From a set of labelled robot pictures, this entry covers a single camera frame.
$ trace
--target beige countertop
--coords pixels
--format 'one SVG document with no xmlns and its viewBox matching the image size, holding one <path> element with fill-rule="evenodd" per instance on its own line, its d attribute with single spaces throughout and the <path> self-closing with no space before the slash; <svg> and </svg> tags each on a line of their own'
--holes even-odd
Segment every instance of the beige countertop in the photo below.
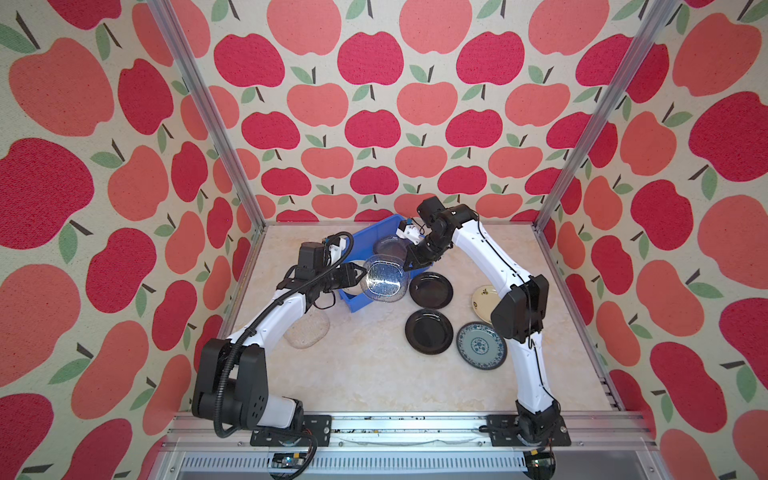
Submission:
<svg viewBox="0 0 768 480">
<path fill-rule="evenodd" d="M 341 230 L 365 225 L 269 226 L 246 290 L 236 329 L 265 307 L 275 285 L 296 262 L 304 241 L 321 241 Z M 552 394 L 563 410 L 610 410 L 607 397 L 546 260 L 527 225 L 486 225 L 507 253 L 534 275 L 550 283 L 544 319 L 544 356 Z M 453 301 L 440 311 L 454 334 L 479 320 L 470 305 L 472 293 L 488 280 L 458 248 L 449 250 L 430 270 L 445 275 Z M 323 294 L 317 304 L 329 305 Z M 356 313 L 338 299 L 328 310 L 310 309 L 299 320 L 327 315 L 328 334 L 308 349 L 294 349 L 283 338 L 266 358 L 270 393 L 300 399 L 307 411 L 331 412 L 474 412 L 514 410 L 517 382 L 511 358 L 491 371 L 466 363 L 455 343 L 444 353 L 427 356 L 406 340 L 405 323 L 418 310 L 410 295 L 395 303 L 373 302 Z"/>
</svg>

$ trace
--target green leaf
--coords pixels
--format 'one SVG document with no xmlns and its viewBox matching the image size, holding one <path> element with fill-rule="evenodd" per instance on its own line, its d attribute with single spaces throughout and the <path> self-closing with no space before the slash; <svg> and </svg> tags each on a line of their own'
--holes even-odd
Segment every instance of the green leaf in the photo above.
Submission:
<svg viewBox="0 0 768 480">
<path fill-rule="evenodd" d="M 18 53 L 32 53 L 37 50 L 24 35 L 2 23 L 0 23 L 0 45 L 4 45 Z"/>
<path fill-rule="evenodd" d="M 707 198 L 712 200 L 715 190 L 717 189 L 717 172 L 713 168 L 707 168 L 704 171 L 704 175 L 701 176 L 701 193 Z"/>
<path fill-rule="evenodd" d="M 531 80 L 535 84 L 544 83 L 544 72 L 541 71 L 541 69 L 535 65 L 528 66 L 528 76 L 531 77 Z"/>
<path fill-rule="evenodd" d="M 743 23 L 757 22 L 766 15 L 768 15 L 768 0 L 763 0 L 750 8 L 750 10 L 741 18 L 741 21 Z"/>
<path fill-rule="evenodd" d="M 624 99 L 624 103 L 621 104 L 621 116 L 624 117 L 626 121 L 629 120 L 629 114 L 632 113 L 632 99 L 629 98 L 629 95 Z"/>
<path fill-rule="evenodd" d="M 754 398 L 757 391 L 757 379 L 750 367 L 745 365 L 739 369 L 736 374 L 736 386 L 745 402 L 749 403 Z"/>
<path fill-rule="evenodd" d="M 70 363 L 62 366 L 56 373 L 54 373 L 51 379 L 48 381 L 48 384 L 54 385 L 55 383 L 63 383 L 67 380 L 73 379 L 74 377 L 83 373 L 88 367 L 88 363 L 90 362 L 91 359 L 72 360 Z"/>
<path fill-rule="evenodd" d="M 471 100 L 478 95 L 480 95 L 480 92 L 482 91 L 482 84 L 475 85 L 474 87 L 470 87 L 469 90 L 467 90 L 467 93 L 464 94 L 462 97 L 462 100 Z"/>
<path fill-rule="evenodd" d="M 634 188 L 630 184 L 618 184 L 614 188 L 614 192 L 616 192 L 619 195 L 624 195 L 630 193 Z"/>
<path fill-rule="evenodd" d="M 493 15 L 493 12 L 498 10 L 498 7 L 502 4 L 502 0 L 488 0 L 485 5 L 480 8 L 477 18 L 486 18 Z"/>
<path fill-rule="evenodd" d="M 346 10 L 346 19 L 352 20 L 358 18 L 363 10 L 366 9 L 366 0 L 353 0 Z"/>
<path fill-rule="evenodd" d="M 184 342 L 184 349 L 189 350 L 190 349 L 190 340 L 192 340 L 192 329 L 188 326 L 184 329 L 184 337 L 182 338 L 182 342 Z"/>
<path fill-rule="evenodd" d="M 632 329 L 635 335 L 639 336 L 642 339 L 652 339 L 653 336 L 650 334 L 647 328 L 645 328 L 642 325 L 637 325 L 636 323 L 633 323 L 632 325 L 629 325 L 629 328 Z"/>
<path fill-rule="evenodd" d="M 689 121 L 690 118 L 693 117 L 690 113 L 686 111 L 678 111 L 676 114 L 672 114 L 665 122 L 664 124 L 668 127 L 676 127 L 677 125 L 684 124 L 685 122 Z"/>
<path fill-rule="evenodd" d="M 688 8 L 688 5 L 685 5 L 684 3 L 680 7 L 680 11 L 677 13 L 677 22 L 675 23 L 675 27 L 677 28 L 677 33 L 680 35 L 685 33 L 685 29 L 688 27 L 688 18 L 690 17 L 690 8 Z"/>
<path fill-rule="evenodd" d="M 411 74 L 413 74 L 413 77 L 422 82 L 423 84 L 427 83 L 427 72 L 424 71 L 423 68 L 419 67 L 418 65 L 410 65 L 411 68 Z"/>
<path fill-rule="evenodd" d="M 123 164 L 123 161 L 120 160 L 120 157 L 108 151 L 100 151 L 91 155 L 91 160 L 93 160 L 94 163 L 106 168 L 117 168 Z"/>
<path fill-rule="evenodd" d="M 464 157 L 467 154 L 468 151 L 469 151 L 469 147 L 459 148 L 456 151 L 456 153 L 451 155 L 451 160 L 456 160 L 457 158 Z"/>
<path fill-rule="evenodd" d="M 129 410 L 135 410 L 141 407 L 144 403 L 149 402 L 149 399 L 152 398 L 152 394 L 154 394 L 154 389 L 152 388 L 146 389 L 142 393 L 139 393 L 139 396 L 136 397 L 133 403 L 131 403 Z"/>
<path fill-rule="evenodd" d="M 165 151 L 165 145 L 167 143 L 167 138 L 165 137 L 165 129 L 160 127 L 157 129 L 157 146 L 160 147 L 160 153 L 163 153 Z"/>
<path fill-rule="evenodd" d="M 355 94 L 352 96 L 352 101 L 358 101 L 362 100 L 363 98 L 368 96 L 368 93 L 371 91 L 370 85 L 363 85 L 362 87 L 358 87 L 357 90 L 355 90 Z"/>
<path fill-rule="evenodd" d="M 664 415 L 664 420 L 667 420 L 667 423 L 669 423 L 672 419 L 672 414 L 674 413 L 672 399 L 669 395 L 661 397 L 661 413 Z"/>
<path fill-rule="evenodd" d="M 588 88 L 587 90 L 582 91 L 578 97 L 575 98 L 574 103 L 577 104 L 580 101 L 589 100 L 590 98 L 594 97 L 594 94 L 598 92 L 598 89 L 600 87 L 592 87 Z"/>
<path fill-rule="evenodd" d="M 611 20 L 624 20 L 626 17 L 632 15 L 641 6 L 643 6 L 644 1 L 645 0 L 631 0 L 631 2 L 621 7 L 621 10 L 616 12 L 616 15 L 614 15 L 614 17 Z"/>
<path fill-rule="evenodd" d="M 645 257 L 648 255 L 649 247 L 650 242 L 648 241 L 648 235 L 643 233 L 640 235 L 640 239 L 637 241 L 637 249 L 640 251 L 640 256 L 643 257 L 643 260 L 645 260 Z"/>
<path fill-rule="evenodd" d="M 144 311 L 147 309 L 147 291 L 143 287 L 139 287 L 139 291 L 136 292 L 136 313 L 141 317 L 144 315 Z"/>
<path fill-rule="evenodd" d="M 78 233 L 74 227 L 67 223 L 58 235 L 58 251 L 64 263 L 69 263 L 78 251 Z"/>
<path fill-rule="evenodd" d="M 230 11 L 230 3 L 227 0 L 216 0 L 214 7 L 210 10 L 210 19 L 214 22 L 224 20 Z"/>
<path fill-rule="evenodd" d="M 243 90 L 243 94 L 240 96 L 240 103 L 246 104 L 256 98 L 256 87 L 248 87 Z"/>
<path fill-rule="evenodd" d="M 98 56 L 101 57 L 101 60 L 109 58 L 109 51 L 112 46 L 110 45 L 107 27 L 103 23 L 96 27 L 96 48 L 98 48 Z"/>
<path fill-rule="evenodd" d="M 156 228 L 154 234 L 158 237 L 170 237 L 173 232 L 174 228 L 166 223 L 165 225 L 160 225 Z"/>
<path fill-rule="evenodd" d="M 703 298 L 723 298 L 720 291 L 709 283 L 693 282 L 688 285 L 690 291 Z"/>
<path fill-rule="evenodd" d="M 567 149 L 567 148 L 563 148 L 563 149 L 561 149 L 561 150 L 556 150 L 556 151 L 554 151 L 554 153 L 550 154 L 550 155 L 549 155 L 549 157 L 546 157 L 546 158 L 544 159 L 544 161 L 550 161 L 550 160 L 554 160 L 554 159 L 556 159 L 556 158 L 560 158 L 560 157 L 562 157 L 563 155 L 565 155 L 565 152 L 566 152 L 566 151 L 568 151 L 568 149 Z"/>
<path fill-rule="evenodd" d="M 301 67 L 291 67 L 290 70 L 293 72 L 294 75 L 296 75 L 296 78 L 299 79 L 302 83 L 312 85 L 312 75 L 306 73 L 306 70 L 304 70 Z"/>
<path fill-rule="evenodd" d="M 170 86 L 174 88 L 175 91 L 179 92 L 182 95 L 188 95 L 190 92 L 187 90 L 187 87 L 184 87 L 184 84 L 181 83 L 178 80 L 174 80 L 170 83 Z"/>
</svg>

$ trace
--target apple stem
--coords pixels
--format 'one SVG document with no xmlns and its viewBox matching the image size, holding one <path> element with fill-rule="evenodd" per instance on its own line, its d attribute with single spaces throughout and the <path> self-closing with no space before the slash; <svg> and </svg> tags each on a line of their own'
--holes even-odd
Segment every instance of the apple stem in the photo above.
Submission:
<svg viewBox="0 0 768 480">
<path fill-rule="evenodd" d="M 88 235 L 93 235 L 93 232 L 91 232 L 89 229 L 83 227 L 82 225 L 80 225 L 79 223 L 77 223 L 74 220 L 69 220 L 69 224 L 72 225 L 74 228 L 78 229 L 80 231 L 80 233 L 82 233 L 86 237 Z"/>
<path fill-rule="evenodd" d="M 89 359 L 94 358 L 94 354 L 91 352 L 88 352 L 88 349 L 86 349 L 84 346 L 82 346 L 80 343 L 78 343 L 77 348 L 78 353 L 80 353 L 83 356 L 87 356 Z"/>
<path fill-rule="evenodd" d="M 105 22 L 103 25 L 104 25 L 104 29 L 105 29 L 105 30 L 107 31 L 107 33 L 109 34 L 109 38 L 111 38 L 111 39 L 112 39 L 112 41 L 114 42 L 114 45 L 115 45 L 116 47 L 118 47 L 118 48 L 123 48 L 123 47 L 122 47 L 122 45 L 120 45 L 120 42 L 119 42 L 119 41 L 118 41 L 118 40 L 117 40 L 117 39 L 114 37 L 114 35 L 112 34 L 112 30 L 110 30 L 110 29 L 109 29 L 109 27 L 107 26 L 107 23 Z"/>
<path fill-rule="evenodd" d="M 697 269 L 693 275 L 690 276 L 688 280 L 685 281 L 686 285 L 690 285 L 691 282 L 693 282 L 695 279 L 699 278 L 699 275 L 701 275 L 701 269 Z"/>
<path fill-rule="evenodd" d="M 118 144 L 115 143 L 114 138 L 112 139 L 112 148 L 114 149 L 114 152 L 118 154 L 118 157 L 120 157 L 120 160 L 122 160 L 123 163 L 125 163 L 125 157 L 123 157 L 123 152 L 121 152 L 120 149 L 118 148 Z"/>
<path fill-rule="evenodd" d="M 693 175 L 691 178 L 689 178 L 688 180 L 696 180 L 696 179 L 699 177 L 699 175 L 701 175 L 702 173 L 704 173 L 704 171 L 705 171 L 707 168 L 709 168 L 709 167 L 710 167 L 710 166 L 709 166 L 709 164 L 707 164 L 707 165 L 704 165 L 704 166 L 703 166 L 701 169 L 699 169 L 699 171 L 698 171 L 698 172 L 696 172 L 696 173 L 695 173 L 695 174 L 694 174 L 694 175 Z"/>
<path fill-rule="evenodd" d="M 29 38 L 29 41 L 32 42 L 32 44 L 35 46 L 36 49 L 40 50 L 40 44 L 37 40 L 35 40 L 35 37 L 32 35 L 32 32 L 29 31 L 29 28 L 27 28 L 27 24 L 24 23 L 24 19 L 22 18 L 22 14 L 16 12 L 16 23 L 18 23 L 18 26 L 22 28 L 24 31 L 24 35 L 27 35 L 27 38 Z"/>
<path fill-rule="evenodd" d="M 232 0 L 229 0 L 229 1 L 230 1 L 230 10 L 232 10 L 232 16 L 240 20 L 240 17 L 237 16 L 237 10 L 235 10 L 235 5 L 232 3 Z"/>
<path fill-rule="evenodd" d="M 549 74 L 550 74 L 550 73 L 552 73 L 552 69 L 553 69 L 553 68 L 554 68 L 554 67 L 550 67 L 550 68 L 549 68 L 549 70 L 547 70 L 547 74 L 544 76 L 544 80 L 543 80 L 543 81 L 541 81 L 541 84 L 542 84 L 542 85 L 543 85 L 543 84 L 545 84 L 545 83 L 547 83 L 547 78 L 549 78 Z"/>
<path fill-rule="evenodd" d="M 752 2 L 754 2 L 754 0 L 749 0 L 746 3 L 746 5 L 744 5 L 744 8 L 741 9 L 741 13 L 739 14 L 739 18 L 737 18 L 737 21 L 741 20 L 741 18 L 744 16 L 746 11 L 750 9 L 750 7 L 752 6 Z"/>
<path fill-rule="evenodd" d="M 670 105 L 670 107 L 667 109 L 667 113 L 664 114 L 664 118 L 661 119 L 661 123 L 664 123 L 665 121 L 667 121 L 667 117 L 670 116 L 670 113 L 672 113 L 673 109 L 674 109 L 674 102 L 672 102 L 672 105 Z"/>
</svg>

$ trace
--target red apple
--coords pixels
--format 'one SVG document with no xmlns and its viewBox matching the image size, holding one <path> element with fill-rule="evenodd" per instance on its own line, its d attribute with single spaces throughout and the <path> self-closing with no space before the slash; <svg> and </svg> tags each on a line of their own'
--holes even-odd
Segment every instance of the red apple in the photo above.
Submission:
<svg viewBox="0 0 768 480">
<path fill-rule="evenodd" d="M 0 161 L 0 245 L 27 250 L 48 243 L 94 196 L 91 172 L 72 152 L 22 138 Z"/>
<path fill-rule="evenodd" d="M 260 150 L 282 148 L 292 150 L 299 145 L 301 135 L 296 124 L 285 114 L 274 111 L 269 114 L 248 115 L 241 126 L 243 138 Z"/>
<path fill-rule="evenodd" d="M 214 64 L 221 77 L 236 87 L 283 83 L 286 68 L 269 40 L 252 33 L 246 37 L 229 34 L 214 48 Z"/>
<path fill-rule="evenodd" d="M 104 69 L 71 38 L 59 38 L 45 53 L 14 61 L 8 85 L 18 106 L 57 135 L 87 137 L 114 113 L 112 87 Z"/>
<path fill-rule="evenodd" d="M 163 75 L 143 58 L 120 72 L 118 100 L 128 123 L 137 132 L 151 135 L 174 113 L 174 99 Z"/>
<path fill-rule="evenodd" d="M 579 111 L 556 121 L 547 132 L 547 145 L 552 148 L 575 147 L 591 117 Z M 618 144 L 616 125 L 607 122 L 589 150 L 589 159 L 592 164 L 597 168 L 608 165 L 616 154 Z"/>
<path fill-rule="evenodd" d="M 213 248 L 221 248 L 227 239 L 227 234 L 232 228 L 232 207 L 230 203 L 222 197 L 214 200 L 214 206 L 208 212 L 208 219 L 205 231 L 208 235 L 208 241 Z"/>
<path fill-rule="evenodd" d="M 585 87 L 608 85 L 614 78 L 632 38 L 617 34 L 592 45 L 576 67 L 576 81 Z M 649 101 L 661 88 L 670 67 L 666 45 L 653 45 L 627 87 L 636 103 Z"/>
<path fill-rule="evenodd" d="M 307 195 L 310 179 L 298 168 L 270 168 L 261 176 L 261 186 L 272 195 Z"/>
<path fill-rule="evenodd" d="M 490 147 L 501 138 L 502 129 L 496 110 L 467 110 L 451 119 L 445 139 L 454 147 Z"/>
<path fill-rule="evenodd" d="M 208 179 L 208 162 L 200 148 L 190 141 L 181 145 L 170 164 L 170 182 L 176 195 L 185 202 L 197 198 L 200 185 Z"/>
<path fill-rule="evenodd" d="M 524 59 L 525 47 L 516 33 L 487 31 L 464 44 L 456 60 L 456 74 L 466 84 L 506 85 L 518 76 Z"/>
<path fill-rule="evenodd" d="M 638 190 L 630 212 L 651 243 L 662 250 L 679 248 L 694 231 L 690 201 L 678 195 L 669 180 L 656 180 Z"/>
<path fill-rule="evenodd" d="M 352 190 L 361 195 L 394 194 L 400 181 L 389 167 L 363 167 L 349 178 Z"/>
<path fill-rule="evenodd" d="M 391 85 L 400 78 L 402 50 L 385 31 L 375 35 L 354 34 L 339 47 L 339 73 L 351 84 Z"/>
<path fill-rule="evenodd" d="M 696 120 L 688 146 L 726 180 L 762 177 L 768 172 L 768 106 L 752 91 L 725 97 Z"/>
<path fill-rule="evenodd" d="M 444 194 L 478 194 L 485 188 L 488 177 L 485 170 L 474 167 L 453 167 L 437 180 L 437 188 Z"/>
<path fill-rule="evenodd" d="M 394 147 L 400 140 L 400 123 L 387 110 L 363 110 L 346 121 L 344 135 L 358 148 Z"/>
</svg>

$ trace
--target blue plastic basket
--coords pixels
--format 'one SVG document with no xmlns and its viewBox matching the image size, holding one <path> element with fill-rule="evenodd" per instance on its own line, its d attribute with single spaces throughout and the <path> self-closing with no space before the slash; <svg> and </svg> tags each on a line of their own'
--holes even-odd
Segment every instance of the blue plastic basket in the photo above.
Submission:
<svg viewBox="0 0 768 480">
<path fill-rule="evenodd" d="M 404 220 L 402 215 L 392 215 L 378 223 L 374 223 L 370 227 L 366 227 L 359 232 L 355 233 L 355 246 L 352 248 L 352 252 L 346 258 L 345 261 L 351 262 L 352 260 L 368 260 L 373 255 L 373 244 L 379 238 L 386 237 L 387 235 L 393 235 L 397 232 L 397 228 L 400 226 L 400 222 Z M 413 270 L 411 272 L 411 278 L 419 273 L 427 270 L 422 268 L 420 270 Z M 347 304 L 349 310 L 353 313 L 360 310 L 364 306 L 371 303 L 373 300 L 368 298 L 364 293 L 359 295 L 349 295 L 343 290 L 338 290 L 339 296 Z"/>
</svg>

